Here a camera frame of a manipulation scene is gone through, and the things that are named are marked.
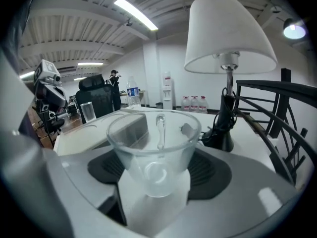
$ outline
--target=wooden floor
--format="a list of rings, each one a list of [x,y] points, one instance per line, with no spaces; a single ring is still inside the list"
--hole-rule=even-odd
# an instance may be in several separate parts
[[[82,125],[80,115],[75,115],[75,116],[72,116],[70,118],[65,117],[63,119],[65,120],[65,124],[63,125],[63,127],[61,127],[62,132],[70,131],[71,129],[74,129],[74,128]],[[53,149],[52,143],[51,143],[51,141],[50,141],[50,139],[49,139],[48,135],[46,134],[43,127],[37,129],[35,132],[40,137],[41,143],[43,144],[43,146],[45,148]],[[55,142],[56,138],[57,138],[57,133],[51,134],[51,139],[52,139],[53,143]]]

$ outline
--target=person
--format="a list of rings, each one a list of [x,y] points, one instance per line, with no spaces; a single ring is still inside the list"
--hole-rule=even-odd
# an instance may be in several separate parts
[[[119,77],[121,77],[121,75],[118,74],[118,76],[116,76],[117,73],[118,72],[113,69],[111,71],[111,75],[110,75],[109,79],[107,80],[107,83],[111,84],[113,86],[112,99],[113,99],[114,111],[121,109],[121,98],[120,98],[119,82],[118,82],[118,79],[119,79]]]

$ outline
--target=lamp base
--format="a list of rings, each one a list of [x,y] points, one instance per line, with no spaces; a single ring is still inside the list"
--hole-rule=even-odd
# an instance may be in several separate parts
[[[232,117],[234,102],[234,96],[221,96],[221,106],[218,121],[213,125],[212,129],[202,136],[202,142],[205,146],[226,152],[232,151],[233,141],[230,135],[230,129],[234,125]]]

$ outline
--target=glass cup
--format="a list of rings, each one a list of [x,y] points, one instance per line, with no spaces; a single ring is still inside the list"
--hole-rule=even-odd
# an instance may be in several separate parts
[[[184,112],[145,111],[113,121],[107,138],[130,176],[151,197],[164,197],[177,181],[195,151],[200,122]]]
[[[86,102],[80,105],[86,122],[90,122],[96,119],[94,107],[92,102]]]

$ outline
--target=ceiling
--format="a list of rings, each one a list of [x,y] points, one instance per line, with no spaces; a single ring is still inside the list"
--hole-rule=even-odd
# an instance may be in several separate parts
[[[90,76],[152,38],[176,33],[188,24],[194,0],[128,0],[157,27],[150,32],[142,23],[114,5],[116,0],[33,0],[19,49],[20,74],[32,71],[41,59],[55,63],[63,80]],[[283,22],[296,18],[285,0],[238,0],[265,32],[281,35]],[[281,7],[273,14],[270,8]],[[133,23],[126,26],[127,20]],[[78,62],[103,62],[103,66],[77,66]]]

